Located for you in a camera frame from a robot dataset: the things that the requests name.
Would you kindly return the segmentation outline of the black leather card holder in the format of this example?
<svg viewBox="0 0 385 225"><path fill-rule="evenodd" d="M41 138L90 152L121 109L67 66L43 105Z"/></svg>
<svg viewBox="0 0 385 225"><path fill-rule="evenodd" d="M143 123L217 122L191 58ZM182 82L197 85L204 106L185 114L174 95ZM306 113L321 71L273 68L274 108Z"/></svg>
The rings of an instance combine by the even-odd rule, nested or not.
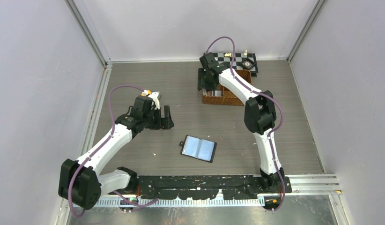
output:
<svg viewBox="0 0 385 225"><path fill-rule="evenodd" d="M217 143L186 135L183 141L179 142L180 154L200 161L212 163L215 156Z"/></svg>

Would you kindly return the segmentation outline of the gold credit card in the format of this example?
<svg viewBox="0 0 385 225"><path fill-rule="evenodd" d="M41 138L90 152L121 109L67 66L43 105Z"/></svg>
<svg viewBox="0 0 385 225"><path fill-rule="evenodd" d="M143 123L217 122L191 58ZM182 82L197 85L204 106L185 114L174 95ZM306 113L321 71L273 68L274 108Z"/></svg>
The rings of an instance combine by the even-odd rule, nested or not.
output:
<svg viewBox="0 0 385 225"><path fill-rule="evenodd" d="M211 96L213 97L222 97L222 91L221 90L213 90L213 91L210 91L211 93Z"/></svg>

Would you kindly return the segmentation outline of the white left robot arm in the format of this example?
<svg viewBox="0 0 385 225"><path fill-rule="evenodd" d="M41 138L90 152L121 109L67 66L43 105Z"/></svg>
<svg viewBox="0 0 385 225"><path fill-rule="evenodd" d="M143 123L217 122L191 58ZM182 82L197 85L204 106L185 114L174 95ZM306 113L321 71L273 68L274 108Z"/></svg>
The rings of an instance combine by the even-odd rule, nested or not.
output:
<svg viewBox="0 0 385 225"><path fill-rule="evenodd" d="M92 149L76 160L66 159L60 169L59 196L89 210L102 195L119 190L134 193L139 185L135 171L121 166L111 173L102 175L101 172L109 160L144 129L174 127L168 105L163 108L165 116L161 116L160 98L160 92L145 90Z"/></svg>

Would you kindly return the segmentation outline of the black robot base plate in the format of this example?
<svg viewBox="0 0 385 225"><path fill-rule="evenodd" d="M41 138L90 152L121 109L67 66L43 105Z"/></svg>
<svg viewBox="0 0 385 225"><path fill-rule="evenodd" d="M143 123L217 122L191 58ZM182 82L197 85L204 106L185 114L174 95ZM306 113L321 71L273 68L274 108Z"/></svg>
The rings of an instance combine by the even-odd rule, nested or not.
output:
<svg viewBox="0 0 385 225"><path fill-rule="evenodd" d="M284 183L268 183L264 178L254 175L145 175L136 178L132 187L119 189L117 192L142 199L213 200L222 195L224 200L246 200L256 199L258 194L291 193L288 177L284 178Z"/></svg>

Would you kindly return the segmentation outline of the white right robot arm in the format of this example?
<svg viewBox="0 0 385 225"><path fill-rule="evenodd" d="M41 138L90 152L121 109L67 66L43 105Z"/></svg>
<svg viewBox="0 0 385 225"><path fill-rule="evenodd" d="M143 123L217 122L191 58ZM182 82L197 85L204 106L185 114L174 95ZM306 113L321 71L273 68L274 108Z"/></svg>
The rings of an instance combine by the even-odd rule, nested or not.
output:
<svg viewBox="0 0 385 225"><path fill-rule="evenodd" d="M244 124L254 135L260 155L260 181L267 192L274 192L278 187L285 192L286 185L282 165L277 156L274 132L276 108L272 93L263 92L244 80L232 67L219 63L209 52L199 58L205 71L198 78L199 89L214 90L221 85L230 90L244 104Z"/></svg>

